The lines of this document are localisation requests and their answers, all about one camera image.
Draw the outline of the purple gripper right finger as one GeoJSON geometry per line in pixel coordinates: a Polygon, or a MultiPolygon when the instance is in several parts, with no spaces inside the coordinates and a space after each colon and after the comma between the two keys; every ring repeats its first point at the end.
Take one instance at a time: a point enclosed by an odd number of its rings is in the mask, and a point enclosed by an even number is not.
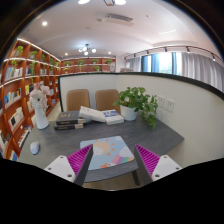
{"type": "Polygon", "coordinates": [[[181,170],[181,167],[168,155],[159,156],[142,146],[135,145],[134,154],[140,178],[145,185],[181,170]]]}

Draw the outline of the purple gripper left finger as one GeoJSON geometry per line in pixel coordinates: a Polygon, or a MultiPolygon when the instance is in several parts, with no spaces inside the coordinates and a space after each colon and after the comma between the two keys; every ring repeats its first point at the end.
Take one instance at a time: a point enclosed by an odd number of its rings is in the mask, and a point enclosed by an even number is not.
{"type": "Polygon", "coordinates": [[[85,146],[69,156],[58,156],[45,171],[82,186],[93,156],[93,145],[85,146]]]}

